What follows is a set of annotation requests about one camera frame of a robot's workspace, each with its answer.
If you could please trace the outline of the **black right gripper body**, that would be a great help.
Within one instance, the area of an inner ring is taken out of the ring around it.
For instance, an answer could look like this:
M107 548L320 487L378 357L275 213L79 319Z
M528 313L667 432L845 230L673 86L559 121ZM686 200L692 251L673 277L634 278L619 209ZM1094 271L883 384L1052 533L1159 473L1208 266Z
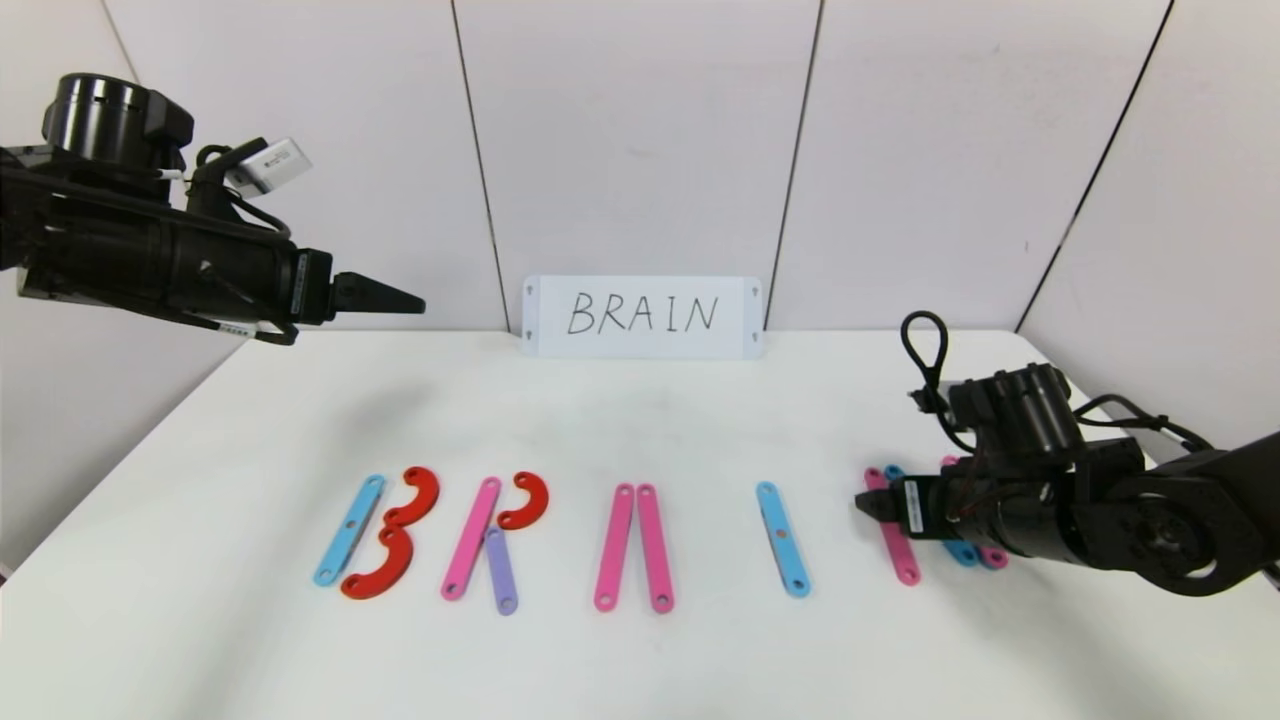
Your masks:
M897 483L900 525L918 541L979 541L973 515L959 516L964 480L946 475L908 475Z

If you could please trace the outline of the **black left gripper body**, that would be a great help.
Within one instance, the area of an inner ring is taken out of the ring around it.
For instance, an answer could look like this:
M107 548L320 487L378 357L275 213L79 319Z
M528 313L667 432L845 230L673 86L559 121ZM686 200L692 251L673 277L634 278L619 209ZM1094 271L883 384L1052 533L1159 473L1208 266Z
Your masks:
M284 225L177 222L172 310L177 322L237 337L296 337L329 309L332 256L300 249Z

